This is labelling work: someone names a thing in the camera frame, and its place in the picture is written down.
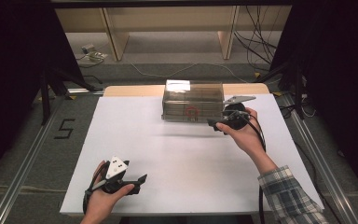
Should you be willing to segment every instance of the person's right hand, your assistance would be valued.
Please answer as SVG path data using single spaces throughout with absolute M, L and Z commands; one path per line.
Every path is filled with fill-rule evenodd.
M 257 112 L 249 107 L 246 107 L 245 110 L 251 115 L 249 121 L 255 126 L 257 131 L 260 132 L 260 127 L 256 121 Z M 260 174 L 278 168 L 265 152 L 258 134 L 249 124 L 239 130 L 234 130 L 223 123 L 217 123 L 216 127 L 220 131 L 229 134 L 237 146 L 249 155 Z
M 260 132 L 260 127 L 256 122 L 257 112 L 249 107 L 246 107 L 245 111 L 251 115 L 249 121 Z M 216 127 L 220 131 L 229 134 L 234 139 L 238 147 L 247 154 L 254 153 L 256 150 L 264 150 L 257 133 L 249 124 L 239 130 L 231 129 L 228 125 L 223 123 L 217 123 Z

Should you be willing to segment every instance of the plastic container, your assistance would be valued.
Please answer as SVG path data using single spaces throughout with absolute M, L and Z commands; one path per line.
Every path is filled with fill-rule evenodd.
M 167 80 L 162 99 L 162 119 L 181 122 L 207 122 L 220 119 L 224 93 L 221 82 Z

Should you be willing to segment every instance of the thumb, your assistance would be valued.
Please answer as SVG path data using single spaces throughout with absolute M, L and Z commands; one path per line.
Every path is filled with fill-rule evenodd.
M 126 196 L 135 186 L 133 184 L 129 184 L 123 186 L 120 190 L 118 190 L 115 194 L 117 195 L 117 199 L 121 199 L 122 197 Z
M 217 122 L 216 127 L 223 133 L 227 133 L 229 135 L 231 135 L 234 132 L 234 130 L 232 128 L 230 128 L 228 125 L 226 125 L 224 123 Z

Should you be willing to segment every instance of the plaid shirt sleeve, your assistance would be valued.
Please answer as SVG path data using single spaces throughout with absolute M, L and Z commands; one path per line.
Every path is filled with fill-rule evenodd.
M 280 223 L 328 223 L 322 209 L 301 188 L 288 166 L 261 175 L 258 182 Z

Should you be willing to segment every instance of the finger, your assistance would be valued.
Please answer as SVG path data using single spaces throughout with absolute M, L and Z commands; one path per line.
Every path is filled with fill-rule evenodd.
M 233 132 L 235 132 L 235 130 L 233 130 L 232 128 L 230 128 L 228 125 L 226 125 L 224 123 L 217 122 L 216 127 L 223 133 L 227 133 L 229 135 L 231 135 Z
M 130 191 L 135 187 L 135 185 L 133 184 L 129 184 L 129 185 L 125 185 L 123 186 L 120 190 L 118 190 L 116 193 L 114 193 L 113 195 L 115 195 L 115 199 L 116 201 L 120 200 L 122 197 L 126 196 L 128 193 L 130 193 Z
M 94 175 L 93 175 L 93 176 L 97 175 L 97 172 L 100 170 L 100 168 L 101 168 L 104 164 L 105 164 L 105 161 L 101 161 L 101 162 L 100 162 L 100 164 L 98 165 L 97 169 L 94 171 Z M 96 184 L 96 183 L 98 183 L 98 182 L 100 182 L 100 181 L 101 181 L 101 175 L 98 175 L 97 178 L 95 179 L 95 183 L 94 183 L 94 184 Z
M 257 119 L 257 111 L 253 110 L 250 107 L 246 107 L 245 110 L 251 115 L 251 118 Z

